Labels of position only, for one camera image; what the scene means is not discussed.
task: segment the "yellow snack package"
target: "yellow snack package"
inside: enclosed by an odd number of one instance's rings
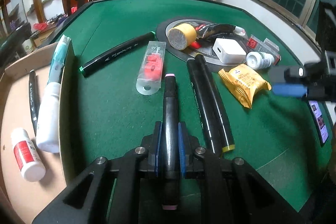
[[[241,64],[229,72],[222,69],[218,74],[232,95],[247,108],[252,108],[253,96],[259,90],[272,89],[266,80],[245,64]]]

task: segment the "yellow tape roll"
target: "yellow tape roll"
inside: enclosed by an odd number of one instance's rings
[[[184,50],[196,40],[197,34],[194,27],[190,24],[183,23],[168,31],[169,44],[177,49]]]

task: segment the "white bottle with red label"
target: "white bottle with red label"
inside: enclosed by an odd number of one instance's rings
[[[30,182],[42,179],[46,172],[45,167],[27,131],[23,128],[14,129],[11,139],[14,156],[23,178]]]

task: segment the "silver bolt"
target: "silver bolt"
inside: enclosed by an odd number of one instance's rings
[[[204,147],[197,147],[195,149],[197,154],[204,154],[205,153],[205,148]]]
[[[242,158],[235,158],[236,165],[243,165],[245,161]]]
[[[97,164],[103,164],[105,163],[106,161],[106,158],[105,157],[99,157],[97,160],[96,160],[96,163]]]
[[[145,153],[145,151],[146,151],[146,149],[142,146],[139,146],[135,149],[135,153],[137,153],[137,154],[143,154],[143,153]]]

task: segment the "clear plastic package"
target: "clear plastic package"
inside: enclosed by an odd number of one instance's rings
[[[149,41],[136,81],[140,94],[152,95],[161,87],[166,42]]]

